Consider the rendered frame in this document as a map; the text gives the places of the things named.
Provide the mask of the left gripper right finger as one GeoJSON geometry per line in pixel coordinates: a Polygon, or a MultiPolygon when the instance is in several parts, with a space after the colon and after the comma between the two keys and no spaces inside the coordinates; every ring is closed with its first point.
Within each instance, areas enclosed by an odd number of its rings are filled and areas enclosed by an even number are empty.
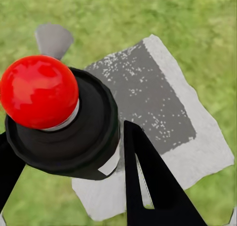
{"type": "Polygon", "coordinates": [[[123,136],[127,226],[207,226],[143,129],[124,121],[123,136]],[[136,154],[153,209],[143,205],[136,154]]]}

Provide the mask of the pesticide atomizer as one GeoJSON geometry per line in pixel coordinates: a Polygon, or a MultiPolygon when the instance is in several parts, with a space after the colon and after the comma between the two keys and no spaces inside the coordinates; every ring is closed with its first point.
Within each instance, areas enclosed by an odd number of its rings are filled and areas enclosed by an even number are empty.
{"type": "Polygon", "coordinates": [[[71,32],[38,24],[39,55],[14,61],[0,78],[7,141],[28,166],[58,176],[103,180],[120,159],[118,106],[111,90],[88,71],[60,60],[71,32]]]}

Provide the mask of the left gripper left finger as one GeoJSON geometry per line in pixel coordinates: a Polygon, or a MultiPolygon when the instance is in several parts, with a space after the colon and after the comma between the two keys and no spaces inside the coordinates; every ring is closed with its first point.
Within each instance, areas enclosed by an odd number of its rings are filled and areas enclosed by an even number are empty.
{"type": "Polygon", "coordinates": [[[0,212],[25,165],[11,148],[6,132],[0,134],[0,212]]]}

